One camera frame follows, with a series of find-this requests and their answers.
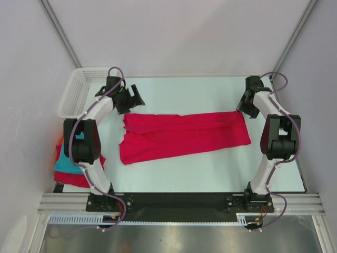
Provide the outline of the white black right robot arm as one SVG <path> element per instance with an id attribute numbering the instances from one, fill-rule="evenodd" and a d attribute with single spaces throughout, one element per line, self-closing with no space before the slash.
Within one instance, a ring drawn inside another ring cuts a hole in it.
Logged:
<path id="1" fill-rule="evenodd" d="M 261 77 L 251 75 L 245 79 L 245 92 L 236 108 L 252 119 L 259 114 L 265 118 L 260 140 L 262 160 L 243 193 L 242 206 L 252 213 L 273 212 L 273 176 L 281 165 L 296 159 L 301 147 L 301 117 L 290 114 L 275 99 L 275 92 L 264 86 Z"/>

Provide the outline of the crimson red t shirt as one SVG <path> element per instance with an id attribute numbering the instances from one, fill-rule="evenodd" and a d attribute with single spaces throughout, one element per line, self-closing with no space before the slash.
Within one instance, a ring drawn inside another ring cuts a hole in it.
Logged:
<path id="1" fill-rule="evenodd" d="M 202 114 L 124 116 L 120 158 L 124 165 L 251 144 L 243 115 L 237 111 Z"/>

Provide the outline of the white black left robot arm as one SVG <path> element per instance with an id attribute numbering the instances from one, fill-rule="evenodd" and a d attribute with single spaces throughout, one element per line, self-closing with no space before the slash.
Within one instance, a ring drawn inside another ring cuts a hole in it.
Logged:
<path id="1" fill-rule="evenodd" d="M 121 77 L 108 76 L 106 85 L 95 94 L 94 103 L 78 118 L 64 120 L 64 154 L 81 169 L 90 187 L 86 211 L 107 212 L 121 204 L 100 161 L 98 125 L 113 109 L 123 115 L 139 105 L 145 102 L 135 84 L 129 89 Z"/>

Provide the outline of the white perforated plastic basket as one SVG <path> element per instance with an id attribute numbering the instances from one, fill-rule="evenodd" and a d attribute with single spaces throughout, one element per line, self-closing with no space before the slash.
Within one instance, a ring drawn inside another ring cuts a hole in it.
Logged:
<path id="1" fill-rule="evenodd" d="M 75 69 L 58 106 L 61 119 L 78 118 L 94 102 L 95 94 L 106 85 L 108 67 Z"/>

